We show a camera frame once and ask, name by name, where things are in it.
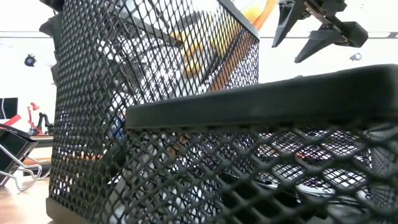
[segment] black robotic claw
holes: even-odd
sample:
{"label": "black robotic claw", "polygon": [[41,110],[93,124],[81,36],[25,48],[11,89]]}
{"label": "black robotic claw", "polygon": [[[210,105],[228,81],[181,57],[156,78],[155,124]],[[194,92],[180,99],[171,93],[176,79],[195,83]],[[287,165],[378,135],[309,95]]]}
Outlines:
{"label": "black robotic claw", "polygon": [[313,15],[321,23],[312,31],[308,42],[298,54],[295,63],[300,63],[325,47],[336,44],[345,47],[362,47],[368,33],[356,22],[341,22],[336,13],[344,11],[342,0],[280,0],[279,23],[272,47],[277,47],[299,19]]}
{"label": "black robotic claw", "polygon": [[57,12],[61,12],[63,10],[63,4],[65,3],[65,0],[40,0],[40,2],[51,7]]}
{"label": "black robotic claw", "polygon": [[279,21],[272,47],[277,47],[286,37],[287,33],[302,18],[305,6],[302,0],[279,1]]}

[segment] cable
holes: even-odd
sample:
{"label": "cable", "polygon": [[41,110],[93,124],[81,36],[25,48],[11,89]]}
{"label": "cable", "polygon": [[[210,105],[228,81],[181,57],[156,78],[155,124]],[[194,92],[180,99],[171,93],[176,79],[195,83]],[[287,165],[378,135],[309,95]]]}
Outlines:
{"label": "cable", "polygon": [[4,115],[4,119],[7,119],[6,112],[4,111],[4,98],[1,100],[1,111]]}

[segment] wooden floor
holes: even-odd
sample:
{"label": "wooden floor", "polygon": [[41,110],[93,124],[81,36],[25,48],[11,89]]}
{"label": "wooden floor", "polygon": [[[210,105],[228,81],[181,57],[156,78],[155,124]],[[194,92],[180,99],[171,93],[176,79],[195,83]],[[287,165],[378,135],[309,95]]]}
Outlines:
{"label": "wooden floor", "polygon": [[[21,172],[15,175],[23,185],[32,181],[32,177],[23,177]],[[49,178],[38,181],[24,192],[17,190],[14,180],[9,180],[4,187],[0,187],[0,223],[54,224],[45,211],[45,199],[48,194]]]}

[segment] metal wire handle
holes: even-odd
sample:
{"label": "metal wire handle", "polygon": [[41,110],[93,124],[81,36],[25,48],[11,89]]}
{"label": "metal wire handle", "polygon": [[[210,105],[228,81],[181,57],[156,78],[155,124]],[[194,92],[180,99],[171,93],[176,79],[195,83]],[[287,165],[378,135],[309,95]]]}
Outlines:
{"label": "metal wire handle", "polygon": [[[37,163],[37,165],[45,165],[45,164],[51,164],[51,160],[50,159],[47,159],[47,160],[43,160],[43,161],[38,161],[38,160],[36,160],[36,159],[33,159],[33,158],[30,158],[29,156],[24,156],[25,158],[28,158],[28,159],[30,159],[30,160],[32,160],[32,161],[34,161],[35,163]],[[51,171],[51,168],[49,169],[49,171],[47,171],[47,173],[45,173],[42,177],[40,177],[39,176],[39,180],[43,180],[44,178],[46,178],[46,177],[48,177],[49,175],[50,175],[50,171]],[[28,172],[29,174],[30,174],[30,176],[33,178],[33,179],[35,179],[35,175],[32,175],[33,174],[33,172],[32,172],[32,174],[30,173],[30,172]]]}
{"label": "metal wire handle", "polygon": [[33,178],[33,181],[32,181],[28,186],[26,186],[26,187],[20,187],[20,186],[19,186],[18,180],[17,180],[17,177],[16,177],[16,176],[14,176],[14,175],[12,175],[12,174],[8,174],[8,173],[3,172],[3,171],[0,171],[0,174],[1,174],[1,175],[5,175],[6,177],[9,177],[9,178],[11,178],[11,179],[13,179],[13,180],[15,181],[15,184],[16,184],[18,190],[20,190],[20,191],[25,191],[25,190],[31,188],[31,187],[39,180],[39,177],[40,177],[40,175],[41,175],[41,173],[42,173],[42,166],[40,166],[40,165],[38,165],[38,164],[34,164],[34,165],[29,165],[29,166],[27,166],[27,165],[25,165],[23,162],[21,162],[18,158],[16,158],[11,152],[9,152],[9,151],[8,151],[4,146],[2,146],[1,144],[0,144],[0,149],[1,149],[5,154],[7,154],[14,162],[16,162],[19,166],[21,166],[22,169],[25,169],[26,172],[28,172],[30,175],[34,175],[34,174],[33,174],[33,172],[32,172],[31,170],[29,170],[29,169],[31,169],[31,168],[37,168],[37,176],[36,176],[35,178]]}

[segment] yellow object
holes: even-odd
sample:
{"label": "yellow object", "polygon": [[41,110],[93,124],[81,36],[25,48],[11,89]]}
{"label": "yellow object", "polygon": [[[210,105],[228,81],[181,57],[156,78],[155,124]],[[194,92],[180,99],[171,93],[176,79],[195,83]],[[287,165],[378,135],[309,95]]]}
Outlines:
{"label": "yellow object", "polygon": [[219,57],[224,57],[229,45],[241,29],[241,25],[229,14],[225,14],[225,18],[220,19],[210,38],[210,45],[216,50]]}
{"label": "yellow object", "polygon": [[187,78],[194,78],[200,71],[200,64],[196,60],[191,60],[187,66],[185,66],[185,76]]}
{"label": "yellow object", "polygon": [[[249,6],[241,10],[242,14],[253,23],[253,26],[260,30],[272,10],[275,8],[278,0],[253,0]],[[187,78],[195,78],[201,71],[201,66],[206,66],[201,54],[205,54],[205,49],[210,47],[214,49],[218,57],[224,57],[231,43],[236,38],[239,31],[243,29],[242,25],[228,13],[222,14],[217,18],[217,23],[212,22],[212,17],[205,13],[195,25],[181,32],[174,31],[170,35],[183,42],[181,56],[184,63],[183,74]],[[252,38],[244,34],[239,40],[238,46],[233,50],[220,74],[216,77],[211,90],[219,90],[226,84],[230,73],[234,71],[239,61],[246,54],[246,49],[252,43]]]}
{"label": "yellow object", "polygon": [[253,0],[253,2],[248,7],[242,9],[241,12],[251,23],[253,23],[261,15],[268,2],[269,0]]}

